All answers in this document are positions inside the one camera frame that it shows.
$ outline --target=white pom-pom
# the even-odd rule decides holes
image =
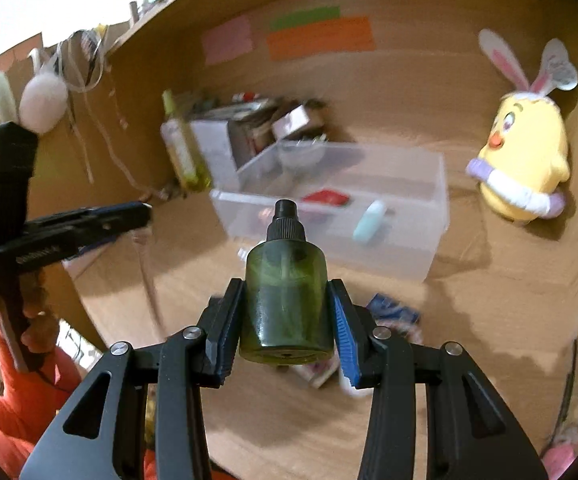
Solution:
[[[54,129],[67,111],[68,91],[62,78],[41,72],[24,88],[20,99],[20,123],[44,135]]]

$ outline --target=yellow plush toy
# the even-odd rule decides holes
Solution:
[[[482,30],[480,47],[517,91],[502,98],[487,144],[470,161],[467,174],[480,181],[482,196],[498,214],[520,222],[554,218],[565,206],[557,187],[568,180],[569,167],[562,116],[547,95],[554,88],[574,88],[578,73],[560,40],[545,46],[540,74],[531,86],[497,34]]]

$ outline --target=yellow bottle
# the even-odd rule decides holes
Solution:
[[[165,105],[165,122],[160,134],[176,172],[180,186],[189,192],[204,191],[211,185],[211,175],[198,149],[191,126],[176,113],[176,103],[171,90],[162,94]]]

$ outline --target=green sticky note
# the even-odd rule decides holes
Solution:
[[[340,7],[316,7],[315,9],[298,10],[285,14],[271,22],[271,31],[277,32],[284,28],[300,27],[309,23],[336,20],[340,17]]]

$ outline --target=orange beak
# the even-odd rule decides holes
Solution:
[[[500,132],[495,132],[491,137],[489,137],[488,145],[492,150],[498,150],[502,148],[503,144],[504,139],[502,138],[502,135],[500,135]]]

